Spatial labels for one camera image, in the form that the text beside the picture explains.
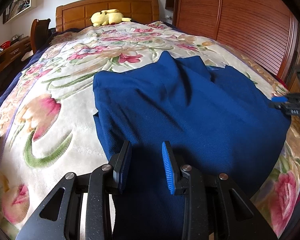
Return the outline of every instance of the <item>wooden chair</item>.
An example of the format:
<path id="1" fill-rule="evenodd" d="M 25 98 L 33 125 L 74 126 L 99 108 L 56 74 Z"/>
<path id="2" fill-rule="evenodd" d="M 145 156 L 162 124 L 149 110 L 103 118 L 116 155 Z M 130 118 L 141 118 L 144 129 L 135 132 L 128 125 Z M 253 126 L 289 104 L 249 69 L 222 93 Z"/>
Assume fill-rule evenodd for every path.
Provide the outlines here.
<path id="1" fill-rule="evenodd" d="M 38 20 L 34 19 L 31 25 L 30 43 L 33 54 L 35 54 L 49 38 L 49 23 L 50 19 Z"/>

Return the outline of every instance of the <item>white shelf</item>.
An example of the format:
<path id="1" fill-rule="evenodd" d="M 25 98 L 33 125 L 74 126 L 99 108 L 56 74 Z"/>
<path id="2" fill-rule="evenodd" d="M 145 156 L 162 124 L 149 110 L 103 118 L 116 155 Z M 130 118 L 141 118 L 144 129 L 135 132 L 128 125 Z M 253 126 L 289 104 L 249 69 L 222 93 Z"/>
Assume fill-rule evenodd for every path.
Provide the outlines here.
<path id="1" fill-rule="evenodd" d="M 9 19 L 8 21 L 6 21 L 4 24 L 7 24 L 17 18 L 19 18 L 20 16 L 26 14 L 27 12 L 33 10 L 34 8 L 37 7 L 37 0 L 30 0 L 30 5 L 29 7 L 27 7 L 26 9 L 22 10 L 21 12 L 17 13 L 14 17 L 12 17 L 11 19 Z"/>

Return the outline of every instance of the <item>bed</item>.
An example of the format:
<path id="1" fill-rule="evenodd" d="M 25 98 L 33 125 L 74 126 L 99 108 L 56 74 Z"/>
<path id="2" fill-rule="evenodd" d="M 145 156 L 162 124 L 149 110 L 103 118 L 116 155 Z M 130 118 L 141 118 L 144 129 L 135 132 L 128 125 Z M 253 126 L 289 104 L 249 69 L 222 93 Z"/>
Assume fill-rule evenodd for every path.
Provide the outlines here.
<path id="1" fill-rule="evenodd" d="M 91 26 L 94 12 L 111 8 L 139 23 Z M 158 0 L 82 0 L 57 7 L 58 33 L 0 98 L 0 226 L 11 239 L 64 174 L 86 174 L 107 162 L 93 121 L 95 73 L 140 68 L 167 50 L 173 57 L 198 55 L 210 66 L 231 65 L 268 98 L 287 92 L 241 52 L 158 20 Z M 278 237 L 300 192 L 298 122 L 292 119 L 273 171 L 252 197 Z"/>

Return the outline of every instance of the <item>red basket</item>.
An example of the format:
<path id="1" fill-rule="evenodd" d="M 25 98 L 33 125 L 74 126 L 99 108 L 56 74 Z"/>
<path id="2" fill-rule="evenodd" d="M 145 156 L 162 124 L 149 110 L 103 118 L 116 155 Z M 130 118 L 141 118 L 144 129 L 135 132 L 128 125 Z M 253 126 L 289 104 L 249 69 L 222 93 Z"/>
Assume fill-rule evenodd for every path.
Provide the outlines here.
<path id="1" fill-rule="evenodd" d="M 0 47 L 3 49 L 7 49 L 10 47 L 11 41 L 6 41 L 4 44 L 2 44 Z"/>

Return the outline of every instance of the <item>blue garment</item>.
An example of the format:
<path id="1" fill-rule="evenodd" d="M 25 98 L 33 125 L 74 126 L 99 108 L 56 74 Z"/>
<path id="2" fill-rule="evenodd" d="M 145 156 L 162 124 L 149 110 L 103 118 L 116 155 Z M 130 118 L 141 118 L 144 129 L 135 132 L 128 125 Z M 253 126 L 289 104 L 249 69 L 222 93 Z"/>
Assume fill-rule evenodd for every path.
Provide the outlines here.
<path id="1" fill-rule="evenodd" d="M 163 52 L 143 68 L 94 76 L 98 138 L 109 159 L 132 143 L 126 189 L 114 196 L 114 239 L 180 239 L 182 196 L 170 195 L 161 145 L 203 173 L 229 174 L 252 196 L 282 150 L 290 118 L 230 66 Z"/>

